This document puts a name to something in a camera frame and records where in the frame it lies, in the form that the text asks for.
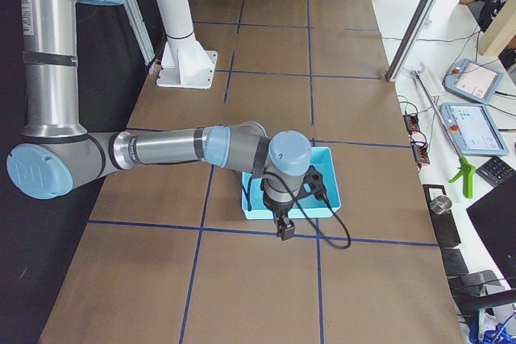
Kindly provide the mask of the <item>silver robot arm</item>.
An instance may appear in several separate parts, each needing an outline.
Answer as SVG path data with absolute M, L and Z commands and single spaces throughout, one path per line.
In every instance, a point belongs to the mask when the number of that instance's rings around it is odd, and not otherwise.
M 306 195 L 312 153 L 297 131 L 268 137 L 257 122 L 133 135 L 90 133 L 79 121 L 76 5 L 124 0 L 21 0 L 27 112 L 23 143 L 6 159 L 11 181 L 36 199 L 64 196 L 135 166 L 206 162 L 263 181 L 278 235 L 293 237 L 288 213 Z

